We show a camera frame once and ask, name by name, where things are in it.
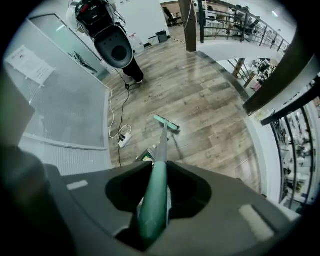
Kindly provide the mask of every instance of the metal railing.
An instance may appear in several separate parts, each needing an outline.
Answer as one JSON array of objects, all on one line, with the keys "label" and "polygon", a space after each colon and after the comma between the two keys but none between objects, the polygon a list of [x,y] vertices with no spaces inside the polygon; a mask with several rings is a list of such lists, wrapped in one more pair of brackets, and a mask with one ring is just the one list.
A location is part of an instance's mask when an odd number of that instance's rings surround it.
[{"label": "metal railing", "polygon": [[286,54],[290,44],[259,16],[253,15],[244,8],[219,0],[207,0],[206,3],[232,8],[234,14],[219,10],[204,11],[203,1],[197,1],[201,43],[204,43],[205,38],[234,39],[239,40],[240,43],[247,41],[259,46],[270,47],[282,55]]}]

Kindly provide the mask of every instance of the plug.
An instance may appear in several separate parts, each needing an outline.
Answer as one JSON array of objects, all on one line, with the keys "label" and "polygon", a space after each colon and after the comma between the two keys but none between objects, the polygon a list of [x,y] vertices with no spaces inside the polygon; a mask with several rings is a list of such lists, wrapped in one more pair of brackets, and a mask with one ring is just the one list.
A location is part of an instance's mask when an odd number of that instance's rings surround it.
[{"label": "plug", "polygon": [[132,137],[131,134],[128,132],[125,134],[125,136],[122,136],[123,141],[119,141],[120,148],[124,148],[128,144],[128,142],[130,141],[131,137]]}]

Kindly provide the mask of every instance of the mop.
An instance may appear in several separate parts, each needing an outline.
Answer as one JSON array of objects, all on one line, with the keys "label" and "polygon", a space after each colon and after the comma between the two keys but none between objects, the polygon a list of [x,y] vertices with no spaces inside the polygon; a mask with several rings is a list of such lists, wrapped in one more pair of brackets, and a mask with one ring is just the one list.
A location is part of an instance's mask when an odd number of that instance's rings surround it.
[{"label": "mop", "polygon": [[138,215],[139,233],[146,247],[161,235],[168,223],[168,175],[167,175],[167,131],[178,131],[179,126],[155,115],[164,124],[160,144],[150,175],[150,180]]}]

